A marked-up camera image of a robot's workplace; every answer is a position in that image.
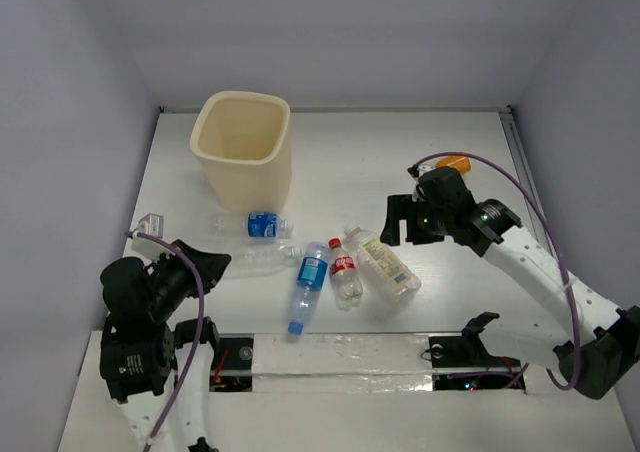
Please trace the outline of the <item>clear plastic bottle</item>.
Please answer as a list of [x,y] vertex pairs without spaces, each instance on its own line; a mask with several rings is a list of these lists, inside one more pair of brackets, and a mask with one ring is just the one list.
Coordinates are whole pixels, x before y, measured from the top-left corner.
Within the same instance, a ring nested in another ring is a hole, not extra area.
[[230,253],[232,260],[225,279],[240,279],[275,275],[296,266],[303,255],[300,247],[272,244],[239,249]]

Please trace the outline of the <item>square clear bottle white cap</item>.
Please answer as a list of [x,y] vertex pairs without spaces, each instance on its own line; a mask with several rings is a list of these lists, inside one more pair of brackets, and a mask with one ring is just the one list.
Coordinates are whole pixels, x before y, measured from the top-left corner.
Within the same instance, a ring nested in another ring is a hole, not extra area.
[[383,299],[400,304],[414,298],[422,287],[421,280],[376,233],[359,225],[348,225],[344,234],[346,250]]

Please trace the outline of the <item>clear bottle blue label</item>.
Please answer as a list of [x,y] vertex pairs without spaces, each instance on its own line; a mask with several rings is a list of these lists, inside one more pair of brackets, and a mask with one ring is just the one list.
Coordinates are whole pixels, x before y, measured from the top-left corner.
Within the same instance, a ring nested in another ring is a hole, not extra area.
[[291,220],[276,213],[218,213],[212,217],[211,230],[219,237],[272,239],[289,238],[294,230]]

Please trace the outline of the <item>orange drink bottle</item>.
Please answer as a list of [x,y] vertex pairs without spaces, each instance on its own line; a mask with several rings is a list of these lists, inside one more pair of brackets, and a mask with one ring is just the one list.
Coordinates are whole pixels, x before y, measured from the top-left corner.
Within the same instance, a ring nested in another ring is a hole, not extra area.
[[470,159],[460,155],[444,157],[435,164],[435,167],[449,167],[457,170],[461,175],[469,173],[472,168]]

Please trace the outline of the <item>red label cola bottle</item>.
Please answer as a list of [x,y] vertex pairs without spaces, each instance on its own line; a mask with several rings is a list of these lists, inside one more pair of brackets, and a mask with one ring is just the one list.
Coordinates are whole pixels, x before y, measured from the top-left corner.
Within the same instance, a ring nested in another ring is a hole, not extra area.
[[357,308],[364,290],[356,264],[340,239],[332,238],[328,245],[331,254],[330,280],[337,305],[341,310]]

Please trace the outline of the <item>blue cap water bottle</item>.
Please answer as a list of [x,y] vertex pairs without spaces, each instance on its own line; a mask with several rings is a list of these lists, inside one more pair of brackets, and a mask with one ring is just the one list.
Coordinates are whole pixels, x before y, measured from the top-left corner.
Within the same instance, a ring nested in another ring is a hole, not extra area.
[[329,247],[326,243],[310,242],[296,277],[291,299],[287,332],[300,336],[311,321],[328,270]]

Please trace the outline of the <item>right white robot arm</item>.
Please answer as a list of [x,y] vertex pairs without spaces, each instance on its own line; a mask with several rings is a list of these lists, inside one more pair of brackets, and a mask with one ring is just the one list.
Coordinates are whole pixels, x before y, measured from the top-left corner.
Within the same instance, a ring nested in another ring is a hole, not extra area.
[[524,289],[559,324],[557,331],[522,325],[514,332],[486,326],[484,313],[469,321],[462,356],[482,364],[501,347],[525,362],[558,371],[569,388],[599,400],[639,361],[639,309],[624,309],[600,296],[547,252],[521,219],[497,199],[478,202],[461,174],[442,167],[420,173],[410,194],[387,198],[383,243],[397,246],[442,242],[470,248]]

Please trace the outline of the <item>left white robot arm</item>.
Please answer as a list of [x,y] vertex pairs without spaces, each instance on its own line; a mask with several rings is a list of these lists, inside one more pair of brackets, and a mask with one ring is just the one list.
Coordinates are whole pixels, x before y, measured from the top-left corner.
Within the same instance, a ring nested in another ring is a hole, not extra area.
[[149,263],[123,257],[100,275],[108,315],[99,372],[143,450],[212,451],[206,415],[222,351],[217,327],[204,310],[168,321],[185,299],[204,301],[232,258],[181,240],[152,242],[161,251]]

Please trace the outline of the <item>beige plastic waste bin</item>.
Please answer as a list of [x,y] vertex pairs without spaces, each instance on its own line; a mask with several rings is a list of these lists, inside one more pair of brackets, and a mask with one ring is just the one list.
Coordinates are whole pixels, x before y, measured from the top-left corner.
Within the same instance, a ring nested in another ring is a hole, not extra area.
[[289,104],[272,95],[223,91],[205,102],[190,148],[224,208],[284,208],[292,177],[290,119]]

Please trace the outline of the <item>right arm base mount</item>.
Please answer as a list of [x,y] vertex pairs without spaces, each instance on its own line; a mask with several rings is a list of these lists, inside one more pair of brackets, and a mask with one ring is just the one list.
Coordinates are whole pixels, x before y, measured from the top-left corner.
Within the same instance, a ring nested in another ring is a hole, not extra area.
[[497,313],[484,312],[472,318],[457,334],[429,337],[420,359],[432,366],[435,391],[526,391],[521,362],[512,357],[490,355],[481,341],[486,326],[498,318]]

